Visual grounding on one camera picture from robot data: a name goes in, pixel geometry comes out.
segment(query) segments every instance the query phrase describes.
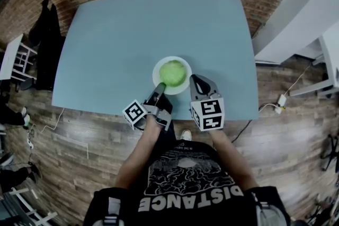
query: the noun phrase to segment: blue table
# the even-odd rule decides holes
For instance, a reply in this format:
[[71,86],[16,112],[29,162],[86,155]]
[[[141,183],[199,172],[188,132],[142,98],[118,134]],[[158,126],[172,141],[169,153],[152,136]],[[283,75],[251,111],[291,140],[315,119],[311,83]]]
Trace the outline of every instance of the blue table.
[[[95,0],[82,4],[60,57],[52,104],[117,114],[155,88],[167,56],[213,80],[225,120],[258,118],[254,54],[240,0]],[[173,119],[191,120],[190,90],[168,96]]]

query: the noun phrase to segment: cable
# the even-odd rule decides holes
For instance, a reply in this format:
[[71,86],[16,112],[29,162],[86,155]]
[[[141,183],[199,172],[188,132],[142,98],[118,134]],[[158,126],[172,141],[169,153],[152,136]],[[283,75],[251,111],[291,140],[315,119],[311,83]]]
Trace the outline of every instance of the cable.
[[[271,105],[271,106],[274,106],[274,107],[278,107],[277,105],[275,104],[265,104],[265,105],[262,105],[259,107],[259,112],[261,112],[265,107],[267,107],[268,105]],[[237,137],[232,141],[235,142],[239,137],[240,135],[245,131],[245,129],[249,126],[249,124],[252,122],[252,120],[249,120],[248,123],[245,125],[245,127],[240,131],[240,133],[237,135]]]
[[274,107],[278,107],[277,105],[275,104],[265,104],[265,105],[262,105],[261,107],[259,107],[259,112],[261,112],[265,107],[267,107],[268,105],[271,105],[271,106],[274,106]]
[[249,124],[252,122],[252,120],[249,120],[248,123],[245,125],[245,127],[240,131],[240,133],[237,135],[237,137],[232,140],[232,143],[235,142],[239,137],[240,135],[245,131],[245,129],[249,126]]
[[[61,115],[63,114],[64,110],[65,110],[65,108],[63,108],[62,112],[60,113],[59,118],[58,118],[58,121],[57,121],[57,123],[55,124],[54,128],[52,128],[52,127],[50,127],[50,126],[48,126],[48,125],[45,125],[45,126],[43,127],[42,131],[40,131],[39,128],[37,127],[37,125],[34,123],[34,124],[32,125],[32,127],[31,127],[30,131],[27,133],[27,138],[30,140],[30,134],[32,134],[32,136],[34,136],[34,130],[33,130],[34,126],[37,128],[37,130],[38,130],[41,134],[43,133],[43,131],[45,130],[46,127],[50,128],[51,130],[55,130],[55,129],[57,128],[57,125],[58,125],[58,123],[59,123],[59,121],[60,121]],[[32,162],[31,162],[31,157],[32,157],[32,155],[33,155],[32,148],[30,148],[30,151],[31,151],[31,153],[30,153],[30,155],[28,156],[28,162],[20,162],[20,163],[15,163],[15,164],[9,164],[9,165],[7,165],[7,166],[15,166],[15,165],[21,165],[21,164],[32,165]]]
[[298,77],[298,79],[288,88],[288,90],[284,93],[284,96],[286,96],[286,93],[292,89],[292,87],[299,81],[299,79],[305,74],[306,70],[312,65],[312,62],[309,64],[309,66],[306,67],[306,69],[302,72],[302,74]]
[[30,151],[31,151],[31,153],[30,153],[30,155],[28,156],[28,162],[20,162],[20,163],[8,164],[8,165],[2,166],[2,167],[16,166],[16,165],[22,165],[22,164],[27,164],[27,165],[30,165],[30,166],[31,166],[31,164],[32,164],[32,162],[31,162],[31,157],[32,157],[32,155],[33,155],[32,148],[30,148]]
[[55,124],[54,128],[52,128],[52,127],[50,127],[50,126],[48,126],[48,125],[45,125],[45,126],[43,127],[42,131],[40,131],[39,128],[37,127],[37,125],[34,123],[34,124],[32,125],[32,127],[31,127],[31,130],[30,130],[27,134],[29,134],[29,133],[33,130],[33,127],[34,127],[34,126],[37,128],[37,130],[40,132],[40,134],[43,133],[43,131],[45,130],[46,127],[50,128],[50,129],[52,129],[52,130],[55,130],[55,129],[57,128],[57,125],[58,125],[58,123],[59,123],[59,121],[60,121],[60,117],[61,117],[61,115],[63,114],[64,110],[65,110],[65,108],[63,108],[62,112],[60,113],[59,118],[58,118],[58,121],[57,121],[57,123]]
[[137,126],[135,126],[136,129],[138,129],[139,131],[143,131],[144,129],[143,128],[139,128]]

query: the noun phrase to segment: green food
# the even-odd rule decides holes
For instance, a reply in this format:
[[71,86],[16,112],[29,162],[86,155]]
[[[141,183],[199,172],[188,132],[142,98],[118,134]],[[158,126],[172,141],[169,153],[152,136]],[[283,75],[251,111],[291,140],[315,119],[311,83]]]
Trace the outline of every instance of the green food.
[[177,60],[171,60],[161,66],[160,79],[169,87],[178,87],[186,79],[186,68]]

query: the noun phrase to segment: white bowl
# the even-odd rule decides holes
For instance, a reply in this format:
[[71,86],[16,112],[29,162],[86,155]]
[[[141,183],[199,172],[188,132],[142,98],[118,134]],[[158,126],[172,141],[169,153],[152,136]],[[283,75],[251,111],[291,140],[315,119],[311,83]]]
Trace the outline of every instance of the white bowl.
[[182,83],[180,86],[178,87],[169,87],[166,86],[165,88],[165,94],[168,95],[175,95],[175,94],[179,94],[181,92],[183,92],[185,89],[188,88],[188,86],[190,85],[190,76],[192,75],[192,69],[190,67],[190,65],[187,63],[186,60],[179,58],[179,57],[166,57],[161,59],[155,66],[153,69],[153,74],[152,74],[152,78],[153,78],[153,83],[155,86],[158,86],[162,81],[160,80],[160,68],[162,65],[164,65],[165,63],[171,61],[171,60],[177,60],[180,61],[186,68],[186,79],[184,81],[184,83]]

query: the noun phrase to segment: sneaker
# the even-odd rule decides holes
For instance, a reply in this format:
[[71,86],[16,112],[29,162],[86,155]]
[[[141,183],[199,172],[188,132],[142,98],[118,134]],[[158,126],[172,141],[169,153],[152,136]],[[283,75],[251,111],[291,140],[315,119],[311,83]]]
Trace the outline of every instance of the sneaker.
[[37,176],[35,175],[34,172],[31,172],[30,174],[28,174],[28,178],[31,178],[32,181],[33,181],[35,184],[38,183]]
[[32,165],[31,166],[32,172],[30,174],[28,174],[28,177],[31,178],[32,181],[37,184],[38,183],[38,179],[42,178],[41,172],[40,172],[40,170],[38,170],[36,165],[34,165],[33,163],[30,163],[30,165]]
[[29,163],[31,165],[31,170],[33,173],[37,174],[38,177],[41,179],[42,178],[42,174],[40,172],[40,170],[37,168],[37,166],[33,163]]
[[21,115],[22,115],[23,118],[26,117],[26,115],[27,115],[27,109],[26,109],[26,107],[23,107],[23,108],[22,108],[22,110],[21,110]]
[[30,120],[31,120],[30,116],[27,114],[27,115],[23,118],[23,120],[25,121],[25,124],[24,124],[23,126],[28,127],[28,125],[30,124]]
[[192,133],[191,133],[191,131],[188,130],[188,129],[185,129],[184,131],[182,131],[180,139],[192,141]]

